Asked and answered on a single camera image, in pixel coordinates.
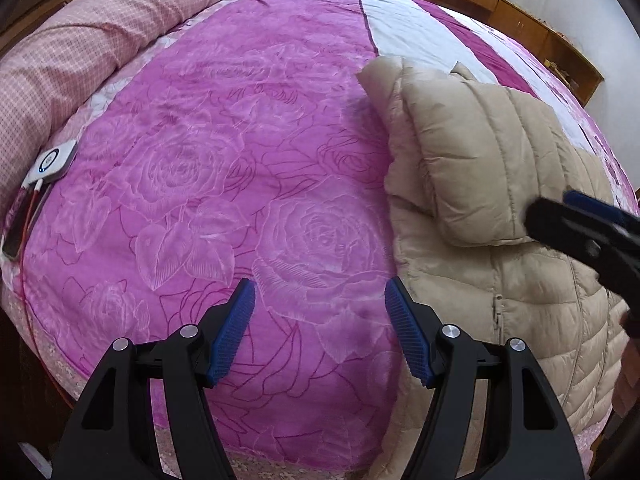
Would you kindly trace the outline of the person right hand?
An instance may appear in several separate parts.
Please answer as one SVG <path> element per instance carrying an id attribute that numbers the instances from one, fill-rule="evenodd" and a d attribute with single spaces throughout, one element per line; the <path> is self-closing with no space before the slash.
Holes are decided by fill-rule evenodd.
<path id="1" fill-rule="evenodd" d="M 639 339 L 630 338 L 620 361 L 618 375 L 613 391 L 613 411 L 620 417 L 626 417 L 639 401 L 640 356 Z"/>

